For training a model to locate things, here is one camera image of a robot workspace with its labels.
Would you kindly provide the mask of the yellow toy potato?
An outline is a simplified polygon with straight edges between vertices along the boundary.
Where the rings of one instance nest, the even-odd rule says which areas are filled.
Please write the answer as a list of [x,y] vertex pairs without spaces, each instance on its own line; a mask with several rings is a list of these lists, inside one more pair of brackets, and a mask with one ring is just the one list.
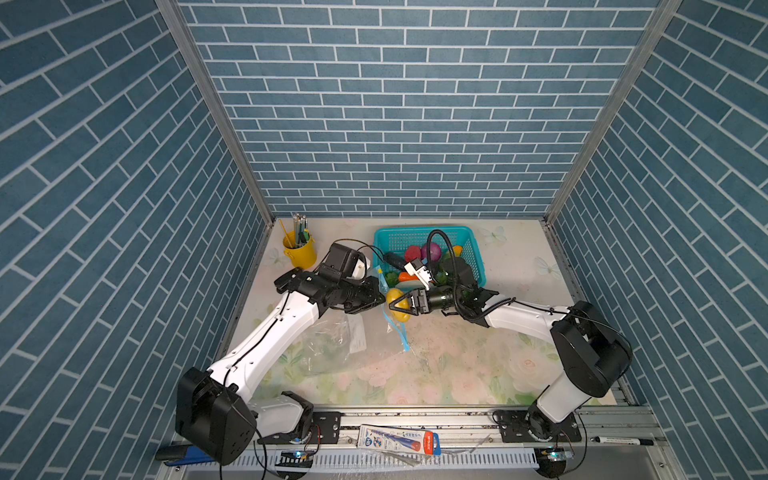
[[411,305],[407,295],[397,289],[392,288],[386,293],[386,303],[391,317],[400,323],[406,323],[411,318]]

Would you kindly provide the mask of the clear zip top bag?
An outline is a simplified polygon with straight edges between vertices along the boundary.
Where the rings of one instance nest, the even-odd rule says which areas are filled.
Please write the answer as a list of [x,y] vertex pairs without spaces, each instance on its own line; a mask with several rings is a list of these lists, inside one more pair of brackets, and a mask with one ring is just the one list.
[[[365,278],[376,278],[380,291],[384,295],[388,292],[379,275]],[[319,286],[309,285],[318,279]],[[411,351],[406,327],[391,317],[386,302],[354,315],[329,309],[325,297],[341,281],[331,284],[309,271],[303,271],[296,280],[295,286],[307,289],[310,298],[318,300],[321,307],[320,318],[281,357],[296,364],[304,375],[358,370]]]

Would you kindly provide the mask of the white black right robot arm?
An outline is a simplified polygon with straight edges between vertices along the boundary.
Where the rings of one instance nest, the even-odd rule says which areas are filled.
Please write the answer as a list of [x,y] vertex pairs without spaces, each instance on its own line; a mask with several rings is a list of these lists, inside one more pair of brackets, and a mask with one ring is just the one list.
[[539,441],[559,435],[574,411],[590,399],[604,396],[633,360],[626,337],[584,301],[570,307],[545,307],[495,290],[445,285],[407,293],[390,290],[386,303],[390,311],[401,315],[441,310],[481,327],[510,330],[552,344],[561,373],[525,416],[530,435]]

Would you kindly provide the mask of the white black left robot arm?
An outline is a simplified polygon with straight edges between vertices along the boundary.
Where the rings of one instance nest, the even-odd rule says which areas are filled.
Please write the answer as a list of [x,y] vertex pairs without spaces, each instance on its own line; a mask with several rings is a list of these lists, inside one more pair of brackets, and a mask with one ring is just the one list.
[[255,390],[327,310],[357,314],[385,301],[374,276],[327,279],[295,268],[275,286],[282,297],[267,318],[220,360],[205,370],[189,369],[178,383],[176,432],[221,465],[231,464],[258,438],[305,440],[313,404],[285,391],[258,405],[252,401]]

